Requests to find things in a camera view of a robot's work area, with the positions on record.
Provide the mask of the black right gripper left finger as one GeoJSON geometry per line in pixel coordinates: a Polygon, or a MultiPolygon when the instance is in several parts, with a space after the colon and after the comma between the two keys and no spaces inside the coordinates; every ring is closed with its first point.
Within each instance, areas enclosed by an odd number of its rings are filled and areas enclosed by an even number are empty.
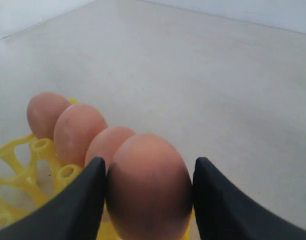
{"type": "Polygon", "coordinates": [[[0,240],[93,240],[102,219],[106,166],[96,157],[55,198],[0,230],[0,240]]]}

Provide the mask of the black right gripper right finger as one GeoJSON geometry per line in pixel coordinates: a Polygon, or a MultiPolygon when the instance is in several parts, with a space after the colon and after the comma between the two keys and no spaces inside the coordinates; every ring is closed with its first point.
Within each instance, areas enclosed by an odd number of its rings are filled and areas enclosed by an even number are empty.
{"type": "Polygon", "coordinates": [[[306,230],[248,197],[206,157],[195,162],[192,196],[201,239],[306,240],[306,230]]]}

